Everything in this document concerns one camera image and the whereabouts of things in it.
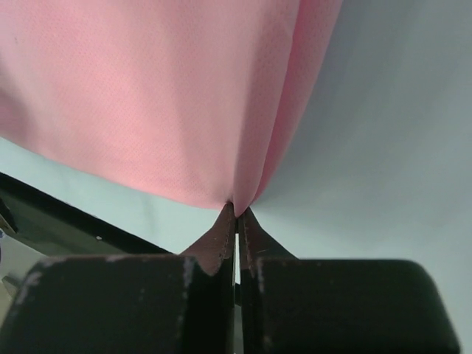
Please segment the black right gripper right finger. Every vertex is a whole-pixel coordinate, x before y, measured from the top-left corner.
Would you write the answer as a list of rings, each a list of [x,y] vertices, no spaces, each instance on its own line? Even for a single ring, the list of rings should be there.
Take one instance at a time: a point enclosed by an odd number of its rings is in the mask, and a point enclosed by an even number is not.
[[[459,353],[420,264],[299,259],[251,210],[237,221],[245,353]]]

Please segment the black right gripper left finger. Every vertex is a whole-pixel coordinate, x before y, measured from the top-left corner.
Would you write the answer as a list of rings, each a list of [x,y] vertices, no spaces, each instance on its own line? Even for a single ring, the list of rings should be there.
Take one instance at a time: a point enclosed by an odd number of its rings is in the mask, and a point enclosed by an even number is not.
[[[231,353],[234,208],[181,254],[46,258],[7,312],[9,353]]]

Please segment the pink t shirt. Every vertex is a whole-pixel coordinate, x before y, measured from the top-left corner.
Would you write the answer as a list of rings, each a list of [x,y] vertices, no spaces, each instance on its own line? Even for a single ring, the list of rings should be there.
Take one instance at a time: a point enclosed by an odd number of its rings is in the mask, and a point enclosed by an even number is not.
[[[1,136],[242,214],[306,109],[340,1],[3,1]]]

